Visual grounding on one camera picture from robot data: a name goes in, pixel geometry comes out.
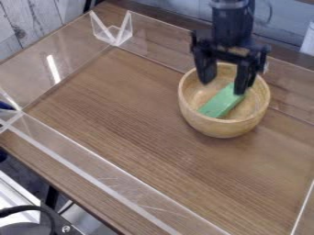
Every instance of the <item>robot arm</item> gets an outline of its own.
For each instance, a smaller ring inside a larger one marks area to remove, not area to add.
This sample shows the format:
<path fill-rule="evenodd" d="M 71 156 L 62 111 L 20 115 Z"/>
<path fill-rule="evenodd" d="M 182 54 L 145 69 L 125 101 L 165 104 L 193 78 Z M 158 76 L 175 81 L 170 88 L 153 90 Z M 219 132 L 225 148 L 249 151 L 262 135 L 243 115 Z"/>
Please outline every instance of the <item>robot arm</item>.
<path fill-rule="evenodd" d="M 191 51 L 201 81 L 209 84 L 217 77 L 217 60 L 238 65 L 234 93 L 241 95 L 254 84 L 257 73 L 265 71 L 270 46 L 251 38 L 256 0 L 211 0 L 213 36 L 193 32 Z"/>

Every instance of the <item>green sponge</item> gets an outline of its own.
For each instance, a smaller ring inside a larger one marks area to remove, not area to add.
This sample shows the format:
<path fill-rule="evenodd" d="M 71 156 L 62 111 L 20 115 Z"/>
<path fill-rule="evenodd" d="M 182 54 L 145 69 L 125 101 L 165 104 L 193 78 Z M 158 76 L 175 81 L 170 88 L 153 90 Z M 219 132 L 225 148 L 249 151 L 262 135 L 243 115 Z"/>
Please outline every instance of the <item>green sponge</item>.
<path fill-rule="evenodd" d="M 245 99 L 245 95 L 235 95 L 233 91 L 234 83 L 230 83 L 201 107 L 199 112 L 210 118 L 223 118 Z"/>

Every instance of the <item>wooden bowl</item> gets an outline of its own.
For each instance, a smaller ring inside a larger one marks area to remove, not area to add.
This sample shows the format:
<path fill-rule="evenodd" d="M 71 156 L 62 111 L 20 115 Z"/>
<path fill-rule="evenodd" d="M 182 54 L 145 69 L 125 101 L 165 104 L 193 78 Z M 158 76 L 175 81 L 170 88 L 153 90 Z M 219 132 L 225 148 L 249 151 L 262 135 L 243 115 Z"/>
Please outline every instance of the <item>wooden bowl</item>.
<path fill-rule="evenodd" d="M 270 104 L 269 85 L 258 76 L 256 84 L 247 89 L 246 99 L 225 118 L 211 118 L 198 112 L 217 92 L 234 82 L 235 74 L 235 65 L 219 63 L 217 79 L 209 85 L 201 83 L 197 69 L 186 73 L 179 84 L 183 117 L 195 130 L 211 137 L 233 138 L 251 131 L 260 124 Z"/>

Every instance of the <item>metal screw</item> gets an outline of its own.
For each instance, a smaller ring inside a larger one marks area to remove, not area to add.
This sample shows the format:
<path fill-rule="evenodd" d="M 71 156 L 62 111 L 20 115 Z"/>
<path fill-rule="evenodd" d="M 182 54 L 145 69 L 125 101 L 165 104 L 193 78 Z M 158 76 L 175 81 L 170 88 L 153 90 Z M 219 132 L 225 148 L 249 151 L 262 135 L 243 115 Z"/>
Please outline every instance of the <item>metal screw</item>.
<path fill-rule="evenodd" d="M 63 233 L 68 233 L 71 231 L 71 226 L 66 225 L 63 227 Z"/>

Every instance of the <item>acrylic corner bracket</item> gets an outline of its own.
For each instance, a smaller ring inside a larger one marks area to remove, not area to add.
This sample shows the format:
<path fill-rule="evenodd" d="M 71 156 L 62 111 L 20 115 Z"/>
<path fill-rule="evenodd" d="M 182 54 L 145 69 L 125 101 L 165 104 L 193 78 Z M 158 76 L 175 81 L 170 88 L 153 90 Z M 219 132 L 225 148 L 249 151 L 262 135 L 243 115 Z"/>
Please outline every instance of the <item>acrylic corner bracket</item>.
<path fill-rule="evenodd" d="M 95 37 L 110 43 L 113 46 L 119 47 L 133 37 L 133 23 L 131 13 L 127 11 L 123 24 L 121 28 L 118 26 L 106 27 L 94 11 L 90 12 L 94 35 Z"/>

